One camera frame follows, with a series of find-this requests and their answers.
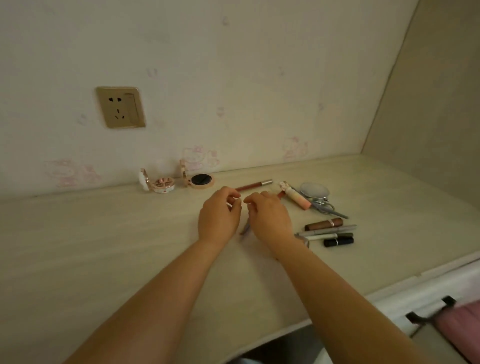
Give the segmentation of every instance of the cream desk surface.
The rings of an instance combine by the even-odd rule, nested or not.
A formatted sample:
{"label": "cream desk surface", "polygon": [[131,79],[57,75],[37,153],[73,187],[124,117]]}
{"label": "cream desk surface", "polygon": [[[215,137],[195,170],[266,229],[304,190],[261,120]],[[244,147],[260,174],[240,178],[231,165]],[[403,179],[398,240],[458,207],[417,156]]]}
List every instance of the cream desk surface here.
{"label": "cream desk surface", "polygon": [[[146,193],[137,184],[6,201],[0,203],[0,362],[61,362],[195,241],[198,211],[216,188],[269,178],[273,185],[242,197],[278,192],[283,180],[330,189],[330,201],[358,225],[355,243],[327,249],[315,241],[311,250],[364,295],[480,249],[479,211],[364,156],[220,172],[207,190],[178,181],[169,194]],[[328,218],[288,198],[283,203],[295,231]],[[247,215],[244,206],[240,227]],[[235,236],[209,273],[175,362],[222,363],[308,323],[266,247],[252,233]]]}

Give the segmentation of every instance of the pink fabric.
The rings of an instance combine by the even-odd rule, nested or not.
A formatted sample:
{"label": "pink fabric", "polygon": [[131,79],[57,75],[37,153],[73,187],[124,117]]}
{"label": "pink fabric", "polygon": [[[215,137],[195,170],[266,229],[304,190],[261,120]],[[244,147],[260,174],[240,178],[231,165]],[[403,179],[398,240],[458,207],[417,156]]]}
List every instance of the pink fabric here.
{"label": "pink fabric", "polygon": [[445,310],[435,325],[472,364],[480,364],[480,301]]}

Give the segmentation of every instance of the hand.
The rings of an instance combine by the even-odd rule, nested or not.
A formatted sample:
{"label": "hand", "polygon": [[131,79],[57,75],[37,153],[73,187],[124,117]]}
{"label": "hand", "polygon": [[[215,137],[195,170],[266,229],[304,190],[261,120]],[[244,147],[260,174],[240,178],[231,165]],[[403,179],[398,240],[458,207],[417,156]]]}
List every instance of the hand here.
{"label": "hand", "polygon": [[204,202],[198,217],[198,238],[225,245],[237,231],[240,222],[240,193],[222,187]]}
{"label": "hand", "polygon": [[255,192],[243,201],[248,204],[250,226],[260,241],[268,245],[293,237],[290,216],[277,196]]}

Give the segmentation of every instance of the forearm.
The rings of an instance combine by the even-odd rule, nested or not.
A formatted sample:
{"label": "forearm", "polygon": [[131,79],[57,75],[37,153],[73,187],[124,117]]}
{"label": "forearm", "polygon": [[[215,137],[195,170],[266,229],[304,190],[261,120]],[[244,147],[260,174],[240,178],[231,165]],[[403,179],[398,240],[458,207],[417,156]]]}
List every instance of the forearm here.
{"label": "forearm", "polygon": [[427,362],[406,335],[299,240],[285,239],[269,247],[334,363]]}
{"label": "forearm", "polygon": [[169,362],[221,249],[219,244],[194,243],[102,324],[65,364]]}

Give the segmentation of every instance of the outlet faceplate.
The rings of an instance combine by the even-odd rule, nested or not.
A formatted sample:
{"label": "outlet faceplate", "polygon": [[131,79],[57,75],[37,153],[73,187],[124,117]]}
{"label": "outlet faceplate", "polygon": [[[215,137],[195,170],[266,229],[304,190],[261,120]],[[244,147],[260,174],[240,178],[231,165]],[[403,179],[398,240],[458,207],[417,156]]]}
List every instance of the outlet faceplate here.
{"label": "outlet faceplate", "polygon": [[108,128],[144,128],[140,93],[135,87],[97,87],[96,94]]}

